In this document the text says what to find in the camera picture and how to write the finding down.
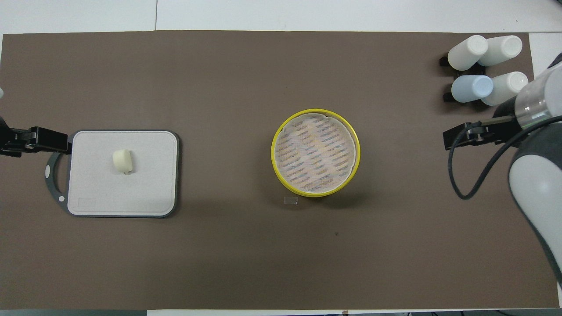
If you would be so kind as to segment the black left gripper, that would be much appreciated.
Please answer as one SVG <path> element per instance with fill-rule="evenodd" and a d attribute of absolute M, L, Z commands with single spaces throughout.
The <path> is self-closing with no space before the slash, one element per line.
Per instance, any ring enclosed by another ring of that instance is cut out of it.
<path fill-rule="evenodd" d="M 31 153 L 27 148 L 27 139 L 21 140 L 19 136 L 33 134 L 30 147 L 35 152 L 58 152 L 69 154 L 68 135 L 43 127 L 29 129 L 13 129 L 0 117 L 0 154 L 20 158 L 23 153 Z"/>

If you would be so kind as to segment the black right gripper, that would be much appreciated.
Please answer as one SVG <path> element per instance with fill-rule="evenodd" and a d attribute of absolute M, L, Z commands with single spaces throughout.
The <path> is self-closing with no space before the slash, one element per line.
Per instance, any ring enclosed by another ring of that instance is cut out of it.
<path fill-rule="evenodd" d="M 515 97 L 510 98 L 497 106 L 492 118 L 511 116 L 509 122 L 502 122 L 485 126 L 482 138 L 479 133 L 471 132 L 473 129 L 480 128 L 481 122 L 465 122 L 442 133 L 444 149 L 450 151 L 453 148 L 455 139 L 460 135 L 460 140 L 456 147 L 479 146 L 485 143 L 503 144 L 510 140 L 518 132 L 522 131 L 515 117 Z"/>

